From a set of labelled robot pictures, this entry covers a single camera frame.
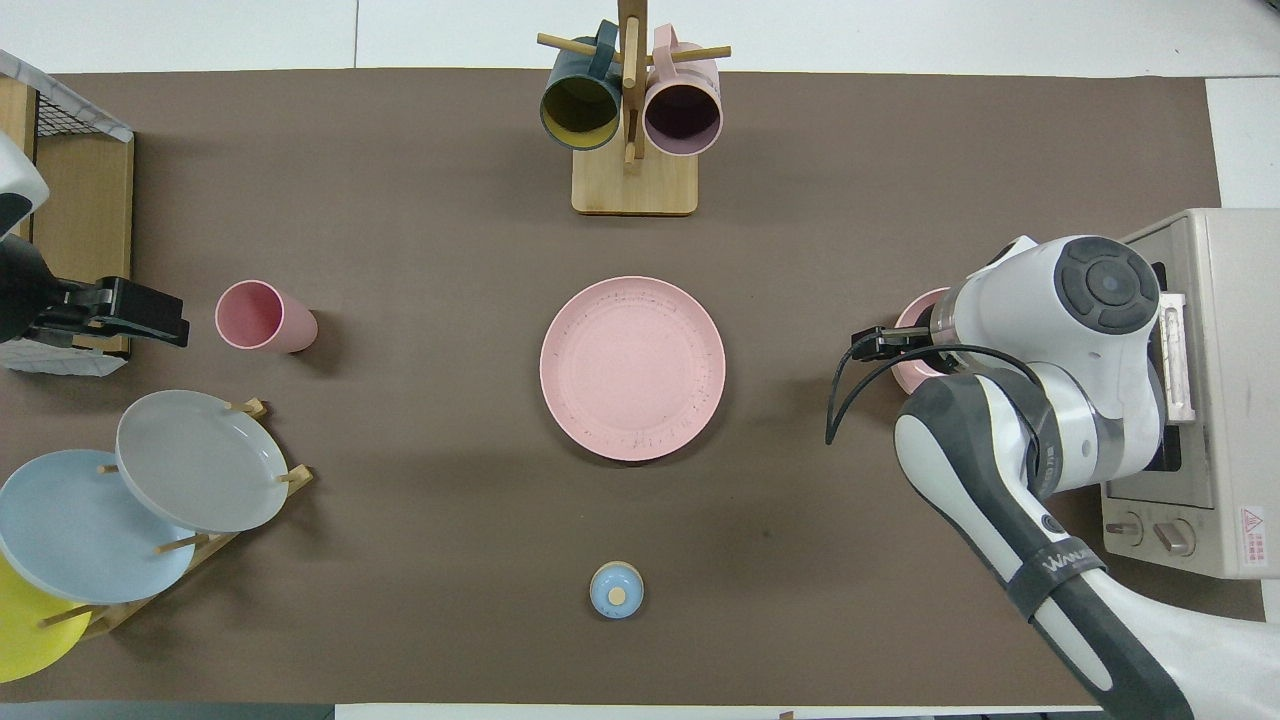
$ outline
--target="dark green mug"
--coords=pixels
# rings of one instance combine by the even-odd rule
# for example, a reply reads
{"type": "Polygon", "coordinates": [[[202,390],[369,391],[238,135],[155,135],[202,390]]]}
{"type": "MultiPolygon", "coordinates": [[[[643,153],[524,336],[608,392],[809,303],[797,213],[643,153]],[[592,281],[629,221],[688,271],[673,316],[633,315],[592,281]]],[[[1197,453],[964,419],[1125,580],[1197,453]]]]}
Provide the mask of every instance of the dark green mug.
{"type": "Polygon", "coordinates": [[[595,45],[588,58],[561,50],[543,91],[540,114],[552,140],[570,150],[593,150],[618,132],[622,108],[622,73],[613,61],[618,26],[600,20],[595,37],[577,41],[595,45]]]}

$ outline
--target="yellow plate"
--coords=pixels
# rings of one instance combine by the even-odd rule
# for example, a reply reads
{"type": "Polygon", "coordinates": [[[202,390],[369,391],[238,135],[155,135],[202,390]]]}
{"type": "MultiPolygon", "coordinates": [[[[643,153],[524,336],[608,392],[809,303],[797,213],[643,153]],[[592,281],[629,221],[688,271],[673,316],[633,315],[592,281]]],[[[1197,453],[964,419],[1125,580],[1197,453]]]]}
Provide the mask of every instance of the yellow plate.
{"type": "Polygon", "coordinates": [[[58,661],[81,639],[90,615],[41,629],[37,623],[81,603],[54,597],[24,580],[0,555],[0,683],[26,678],[58,661]]]}

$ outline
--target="light blue plate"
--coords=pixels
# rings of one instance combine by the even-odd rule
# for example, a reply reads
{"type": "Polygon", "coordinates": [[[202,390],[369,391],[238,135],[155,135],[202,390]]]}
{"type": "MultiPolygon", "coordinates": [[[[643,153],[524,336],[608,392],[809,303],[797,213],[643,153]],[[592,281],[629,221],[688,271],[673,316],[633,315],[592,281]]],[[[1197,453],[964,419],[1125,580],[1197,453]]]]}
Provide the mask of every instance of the light blue plate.
{"type": "Polygon", "coordinates": [[[156,555],[191,536],[150,512],[118,473],[115,455],[63,450],[27,462],[0,487],[0,551],[40,589],[91,605],[151,597],[187,570],[195,547],[156,555]]]}

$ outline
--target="wooden peg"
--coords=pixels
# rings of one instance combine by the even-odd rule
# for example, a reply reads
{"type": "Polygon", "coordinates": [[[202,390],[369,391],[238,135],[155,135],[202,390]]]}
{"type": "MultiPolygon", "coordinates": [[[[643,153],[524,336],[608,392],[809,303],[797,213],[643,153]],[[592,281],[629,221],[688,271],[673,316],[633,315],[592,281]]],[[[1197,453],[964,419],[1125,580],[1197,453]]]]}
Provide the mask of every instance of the wooden peg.
{"type": "Polygon", "coordinates": [[[172,550],[178,550],[179,547],[187,547],[188,544],[197,544],[209,541],[209,536],[205,533],[196,533],[189,538],[182,538],[180,541],[166,542],[161,546],[156,546],[156,555],[164,555],[172,550]]]}
{"type": "MultiPolygon", "coordinates": [[[[627,18],[626,40],[623,41],[623,47],[635,47],[639,45],[640,40],[640,18],[631,15],[627,18]]],[[[636,86],[636,65],[639,64],[639,55],[635,53],[622,54],[622,87],[635,87],[636,86]]]]}
{"type": "Polygon", "coordinates": [[[64,620],[70,620],[72,618],[78,618],[81,615],[84,615],[86,612],[96,612],[99,610],[105,610],[105,609],[106,609],[105,605],[81,605],[79,607],[72,607],[65,612],[59,612],[58,615],[50,615],[49,618],[45,618],[44,620],[36,623],[36,626],[40,629],[45,629],[50,625],[56,625],[64,620]]]}
{"type": "MultiPolygon", "coordinates": [[[[564,37],[554,36],[554,35],[547,35],[545,32],[539,32],[538,33],[538,44],[539,45],[545,45],[547,47],[554,47],[557,50],[568,50],[570,53],[577,53],[579,55],[586,55],[588,58],[595,55],[595,46],[594,45],[588,45],[585,42],[579,42],[576,40],[568,40],[568,38],[564,38],[564,37]]],[[[680,50],[677,53],[672,53],[671,54],[671,61],[672,63],[691,63],[694,60],[718,60],[721,58],[731,58],[731,56],[733,56],[733,47],[731,45],[717,45],[714,47],[700,47],[698,50],[680,50]]],[[[613,61],[614,63],[622,64],[625,60],[626,60],[626,58],[622,55],[622,53],[614,53],[613,54],[613,61]]],[[[653,55],[645,55],[644,56],[644,64],[645,64],[645,67],[653,67],[653,55]]],[[[628,88],[630,87],[635,87],[634,83],[632,85],[627,85],[626,81],[627,81],[627,78],[623,74],[623,77],[622,77],[622,86],[623,87],[628,87],[628,88]]]]}
{"type": "Polygon", "coordinates": [[[262,419],[268,413],[266,404],[256,397],[251,397],[248,402],[224,402],[223,406],[228,410],[243,413],[255,420],[262,419]]]}
{"type": "Polygon", "coordinates": [[[305,484],[315,479],[315,475],[311,474],[311,468],[307,468],[306,465],[298,465],[284,475],[276,475],[275,479],[282,483],[305,484]]]}

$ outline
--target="plate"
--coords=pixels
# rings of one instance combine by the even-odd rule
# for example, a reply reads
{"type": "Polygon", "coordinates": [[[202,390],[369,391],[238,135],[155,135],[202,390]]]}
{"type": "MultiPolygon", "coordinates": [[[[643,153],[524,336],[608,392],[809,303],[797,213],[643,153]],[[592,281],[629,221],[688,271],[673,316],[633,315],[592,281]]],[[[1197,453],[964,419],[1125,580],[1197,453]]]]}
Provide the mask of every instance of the plate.
{"type": "Polygon", "coordinates": [[[0,556],[0,683],[38,673],[76,647],[90,614],[47,628],[37,623],[77,605],[32,585],[0,556]]]}
{"type": "Polygon", "coordinates": [[[710,421],[724,389],[724,346],[685,291],[612,278],[556,315],[539,374],[547,407],[575,442],[613,460],[653,460],[710,421]]]}
{"type": "Polygon", "coordinates": [[[191,533],[151,514],[115,473],[110,452],[63,450],[27,462],[0,487],[0,551],[27,582],[77,602],[151,597],[187,570],[191,546],[155,548],[191,533]]]}
{"type": "Polygon", "coordinates": [[[210,395],[140,398],[115,430],[116,465],[133,495],[174,525],[238,533],[284,506],[284,455],[262,425],[210,395]]]}

